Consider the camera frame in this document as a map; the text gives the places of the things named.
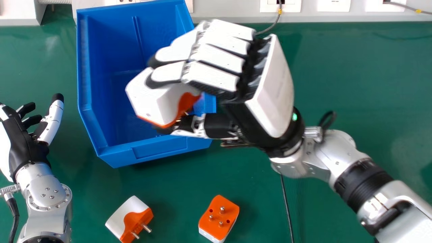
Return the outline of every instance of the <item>white corrugated tube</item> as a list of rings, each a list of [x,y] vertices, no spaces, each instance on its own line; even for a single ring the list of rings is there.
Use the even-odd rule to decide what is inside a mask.
[[[72,0],[39,0],[40,4],[72,4]]]

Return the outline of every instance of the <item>robotic hand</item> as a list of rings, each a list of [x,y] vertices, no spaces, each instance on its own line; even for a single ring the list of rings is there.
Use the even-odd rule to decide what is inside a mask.
[[[257,147],[279,174],[327,182],[381,243],[432,242],[432,207],[358,151],[347,133],[328,130],[333,113],[305,127],[276,35],[202,22],[158,50],[148,66],[126,93],[136,115],[160,132]],[[202,92],[215,95],[226,115],[185,116]]]
[[[0,189],[14,216],[9,243],[14,242],[18,227],[18,207],[13,193],[21,191],[28,210],[28,220],[18,243],[69,243],[72,217],[72,192],[53,175],[47,160],[48,146],[60,126],[64,98],[56,94],[42,118],[24,116],[36,108],[28,103],[18,110],[0,103],[0,169],[14,185]],[[39,124],[35,132],[27,129]]]

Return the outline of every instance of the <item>blue container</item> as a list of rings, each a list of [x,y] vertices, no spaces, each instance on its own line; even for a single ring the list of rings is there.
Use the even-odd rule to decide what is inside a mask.
[[[93,147],[117,168],[208,148],[211,140],[161,135],[138,119],[127,83],[155,52],[192,30],[183,0],[99,7],[77,11],[78,109]],[[194,113],[215,113],[207,94]]]

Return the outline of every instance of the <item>orange and white plug adapter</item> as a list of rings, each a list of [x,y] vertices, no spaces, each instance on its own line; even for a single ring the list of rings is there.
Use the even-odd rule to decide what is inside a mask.
[[[139,234],[143,229],[148,233],[152,232],[147,226],[152,219],[153,212],[149,206],[132,196],[114,212],[105,226],[122,243],[131,243],[140,238]]]
[[[198,223],[198,231],[214,243],[223,243],[237,221],[240,207],[217,195]]]

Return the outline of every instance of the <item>green table surface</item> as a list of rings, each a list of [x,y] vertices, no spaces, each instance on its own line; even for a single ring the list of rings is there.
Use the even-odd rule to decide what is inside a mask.
[[[250,25],[263,29],[267,24]],[[432,203],[432,23],[295,23],[274,29],[307,125],[329,109],[333,128],[348,132],[394,178]],[[73,190],[76,243],[118,240],[104,226],[136,195],[153,212],[153,233],[136,242],[207,243],[198,220],[222,194],[241,208],[227,243],[289,242],[279,175],[254,148],[208,150],[113,169],[97,158],[77,111],[76,26],[68,7],[47,10],[42,26],[0,28],[0,101],[34,101],[44,114],[51,95],[65,96],[61,128],[49,160]],[[372,237],[356,215],[317,179],[285,179],[296,242],[364,243]],[[9,183],[0,178],[0,186]],[[25,203],[20,228],[26,221]],[[0,241],[12,224],[0,203]]]

